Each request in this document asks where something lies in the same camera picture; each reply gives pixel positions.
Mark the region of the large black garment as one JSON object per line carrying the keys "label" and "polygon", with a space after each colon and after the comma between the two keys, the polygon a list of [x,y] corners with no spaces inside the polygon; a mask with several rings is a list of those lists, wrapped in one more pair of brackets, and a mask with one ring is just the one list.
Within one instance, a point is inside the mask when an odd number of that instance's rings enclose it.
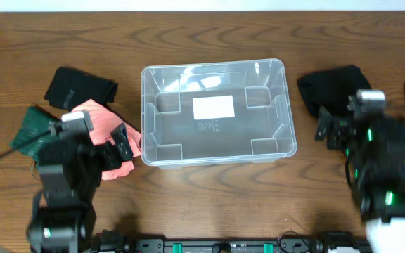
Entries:
{"label": "large black garment", "polygon": [[333,116],[345,117],[349,114],[348,97],[355,95],[359,89],[371,89],[369,81],[355,65],[307,74],[297,80],[297,86],[304,104],[314,117],[319,116],[321,107]]}

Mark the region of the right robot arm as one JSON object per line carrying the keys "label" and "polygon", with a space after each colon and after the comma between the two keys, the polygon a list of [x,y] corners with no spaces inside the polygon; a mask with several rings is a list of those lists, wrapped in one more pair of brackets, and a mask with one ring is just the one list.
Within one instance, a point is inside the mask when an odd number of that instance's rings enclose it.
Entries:
{"label": "right robot arm", "polygon": [[345,155],[345,177],[371,252],[405,252],[405,124],[385,114],[383,95],[349,97],[349,114],[319,108],[315,139]]}

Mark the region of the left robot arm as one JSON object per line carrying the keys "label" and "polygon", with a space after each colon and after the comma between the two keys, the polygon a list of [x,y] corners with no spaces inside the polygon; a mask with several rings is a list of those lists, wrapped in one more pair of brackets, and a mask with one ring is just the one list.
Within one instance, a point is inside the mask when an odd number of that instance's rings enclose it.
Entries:
{"label": "left robot arm", "polygon": [[111,140],[92,143],[82,119],[58,122],[51,133],[59,137],[39,151],[42,190],[33,199],[27,241],[32,252],[86,252],[96,222],[93,198],[103,172],[119,169],[133,159],[125,124]]}

